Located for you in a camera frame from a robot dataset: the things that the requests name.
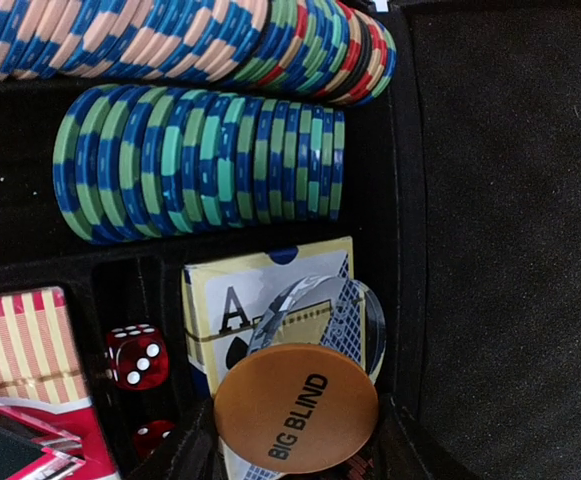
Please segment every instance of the orange dealer button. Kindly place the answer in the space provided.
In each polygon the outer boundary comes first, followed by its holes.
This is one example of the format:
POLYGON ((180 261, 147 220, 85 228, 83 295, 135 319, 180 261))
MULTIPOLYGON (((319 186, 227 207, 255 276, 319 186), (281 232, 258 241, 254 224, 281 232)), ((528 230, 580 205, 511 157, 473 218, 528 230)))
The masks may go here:
POLYGON ((215 397, 226 444, 250 463, 281 473, 344 462, 370 439, 378 415, 366 373, 318 345, 279 345, 246 357, 215 397))

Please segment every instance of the playing card deck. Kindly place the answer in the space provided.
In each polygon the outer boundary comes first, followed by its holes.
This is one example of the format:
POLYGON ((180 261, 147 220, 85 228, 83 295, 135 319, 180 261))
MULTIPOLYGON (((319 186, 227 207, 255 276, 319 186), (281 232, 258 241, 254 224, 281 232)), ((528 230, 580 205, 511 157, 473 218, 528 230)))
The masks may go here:
POLYGON ((63 290, 0 295, 0 405, 82 440, 72 480, 118 478, 87 391, 63 290))

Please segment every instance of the blue and peach poker chip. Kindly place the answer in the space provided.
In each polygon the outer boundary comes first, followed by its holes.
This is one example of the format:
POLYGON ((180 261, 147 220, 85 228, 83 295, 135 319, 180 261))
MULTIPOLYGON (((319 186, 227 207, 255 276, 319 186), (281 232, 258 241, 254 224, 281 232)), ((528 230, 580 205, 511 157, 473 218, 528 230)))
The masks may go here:
POLYGON ((0 81, 171 79, 366 104, 397 51, 338 0, 0 0, 0 81))
POLYGON ((203 89, 101 85, 65 115, 57 203, 92 244, 337 220, 343 112, 203 89))

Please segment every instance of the red dice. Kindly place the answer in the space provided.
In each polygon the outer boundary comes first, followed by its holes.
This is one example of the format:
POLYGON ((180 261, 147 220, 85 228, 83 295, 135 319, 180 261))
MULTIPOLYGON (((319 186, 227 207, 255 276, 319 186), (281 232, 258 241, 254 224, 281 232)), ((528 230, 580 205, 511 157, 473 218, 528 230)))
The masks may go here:
POLYGON ((156 420, 139 428, 132 436, 139 458, 145 460, 161 445, 174 428, 168 420, 156 420))
POLYGON ((152 325, 115 328, 107 335, 112 376, 124 390, 149 390, 168 378, 170 360, 161 332, 152 325))

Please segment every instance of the white dice dot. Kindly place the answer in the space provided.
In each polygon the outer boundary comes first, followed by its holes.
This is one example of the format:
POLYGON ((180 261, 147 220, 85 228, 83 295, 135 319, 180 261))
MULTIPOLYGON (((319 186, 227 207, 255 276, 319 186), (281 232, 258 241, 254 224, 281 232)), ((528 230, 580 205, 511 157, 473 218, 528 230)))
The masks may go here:
POLYGON ((160 351, 161 348, 159 348, 159 345, 157 345, 156 343, 150 344, 148 345, 148 348, 146 348, 146 353, 150 358, 154 358, 157 355, 159 355, 160 351))
POLYGON ((126 377, 126 380, 128 380, 130 385, 136 385, 141 381, 141 375, 139 375, 139 372, 130 372, 126 377))
POLYGON ((137 360, 137 368, 142 372, 145 372, 147 369, 150 368, 150 360, 147 358, 140 358, 137 360))

